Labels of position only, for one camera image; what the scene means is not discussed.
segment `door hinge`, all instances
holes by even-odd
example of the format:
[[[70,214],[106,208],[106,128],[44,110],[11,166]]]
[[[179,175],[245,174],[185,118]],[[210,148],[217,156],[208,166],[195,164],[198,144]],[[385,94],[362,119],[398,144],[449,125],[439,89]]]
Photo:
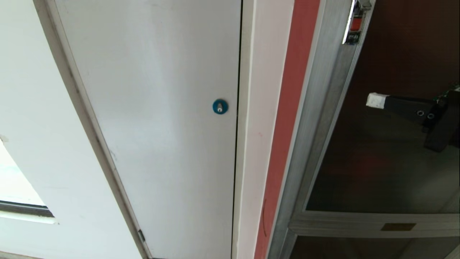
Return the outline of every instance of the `door hinge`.
[[[355,45],[361,38],[366,13],[372,9],[369,0],[352,0],[342,44]]]
[[[142,233],[142,230],[138,230],[139,238],[142,240],[142,242],[145,242],[145,237],[144,234]]]

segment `lock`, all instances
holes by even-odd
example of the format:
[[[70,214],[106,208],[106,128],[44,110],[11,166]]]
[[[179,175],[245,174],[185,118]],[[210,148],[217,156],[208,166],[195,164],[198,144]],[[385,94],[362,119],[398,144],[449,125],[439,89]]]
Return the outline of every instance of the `lock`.
[[[217,114],[224,114],[228,111],[229,105],[222,99],[217,99],[213,103],[213,110]]]
[[[351,10],[342,44],[355,45],[361,38],[362,22],[366,13],[372,9],[369,0],[352,0]]]

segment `door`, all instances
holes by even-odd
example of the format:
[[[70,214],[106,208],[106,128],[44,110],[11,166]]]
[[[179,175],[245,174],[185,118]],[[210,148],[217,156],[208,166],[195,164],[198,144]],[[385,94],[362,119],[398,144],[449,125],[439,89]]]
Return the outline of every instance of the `door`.
[[[34,2],[0,1],[0,32],[0,251],[141,259]]]
[[[230,258],[241,2],[56,7],[152,256]]]
[[[458,249],[459,150],[425,148],[421,125],[366,101],[374,92],[432,100],[458,85],[459,3],[351,2],[372,5],[352,46],[338,42],[344,19],[331,15],[343,15],[344,1],[322,1],[268,258],[293,249],[292,258],[338,258],[327,254],[334,249],[343,258],[444,258]]]

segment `scratch mark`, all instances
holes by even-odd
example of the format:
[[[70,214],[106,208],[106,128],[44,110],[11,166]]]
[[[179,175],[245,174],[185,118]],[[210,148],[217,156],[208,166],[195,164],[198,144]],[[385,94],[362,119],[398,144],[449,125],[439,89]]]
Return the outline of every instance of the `scratch mark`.
[[[265,202],[267,201],[267,199],[264,200],[264,205],[262,206],[262,227],[264,229],[264,236],[267,237],[267,232],[265,231]]]
[[[109,152],[110,152],[110,154],[112,155],[113,159],[114,159],[115,161],[118,161],[118,159],[116,158],[116,155],[115,155],[115,153],[112,151],[112,149],[109,148]]]
[[[0,141],[6,143],[8,142],[8,138],[6,136],[0,135]]]

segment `wall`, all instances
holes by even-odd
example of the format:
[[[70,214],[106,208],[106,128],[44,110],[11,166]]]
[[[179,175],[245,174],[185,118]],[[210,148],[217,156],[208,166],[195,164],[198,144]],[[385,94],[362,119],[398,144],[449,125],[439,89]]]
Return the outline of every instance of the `wall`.
[[[302,106],[304,80],[308,80],[307,63],[315,31],[320,0],[296,0],[290,26],[289,43],[282,75],[281,92],[271,155],[264,190],[264,206],[259,213],[259,229],[254,258],[268,253],[273,224],[276,221],[284,176],[289,167],[299,107]]]
[[[0,1],[0,31],[0,135],[58,222],[0,218],[0,251],[46,259],[140,259],[33,2]]]
[[[292,10],[243,1],[233,258],[254,256]]]

